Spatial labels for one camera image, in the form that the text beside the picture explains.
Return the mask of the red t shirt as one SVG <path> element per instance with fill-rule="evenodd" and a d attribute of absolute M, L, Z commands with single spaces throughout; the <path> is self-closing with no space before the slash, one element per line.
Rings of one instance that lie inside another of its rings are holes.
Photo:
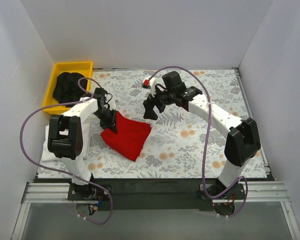
<path fill-rule="evenodd" d="M 116 128 L 117 133 L 109 128 L 105 129 L 100 134 L 101 138 L 110 148 L 135 162 L 151 133 L 151 125 L 125 118 L 120 112 L 117 112 Z"/>

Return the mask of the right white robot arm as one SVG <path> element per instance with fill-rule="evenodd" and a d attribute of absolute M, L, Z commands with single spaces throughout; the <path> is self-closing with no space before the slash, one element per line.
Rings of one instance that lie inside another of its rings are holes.
<path fill-rule="evenodd" d="M 218 105 L 211 103 L 207 90 L 195 86 L 186 87 L 180 75 L 171 71 L 162 76 L 163 85 L 157 83 L 153 76 L 142 81 L 142 87 L 150 93 L 143 102 L 144 119 L 157 120 L 158 115 L 168 105 L 182 107 L 201 119 L 208 127 L 214 127 L 225 138 L 224 155 L 226 163 L 215 183 L 204 187 L 205 197 L 210 199 L 227 199 L 235 192 L 234 186 L 242 179 L 242 171 L 248 161 L 261 149 L 258 126 L 252 118 L 242 119 L 234 116 Z"/>

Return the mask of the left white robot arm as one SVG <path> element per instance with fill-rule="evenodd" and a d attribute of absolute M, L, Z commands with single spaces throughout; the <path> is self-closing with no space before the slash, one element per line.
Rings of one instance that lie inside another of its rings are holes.
<path fill-rule="evenodd" d="M 81 101 L 63 114 L 50 116 L 47 149 L 73 174 L 70 185 L 74 192 L 85 200 L 91 200 L 96 196 L 97 188 L 90 183 L 94 177 L 81 155 L 84 148 L 83 123 L 90 115 L 95 115 L 102 129 L 116 134 L 117 111 L 112 95 L 101 87 L 94 90 L 92 98 L 83 97 Z"/>

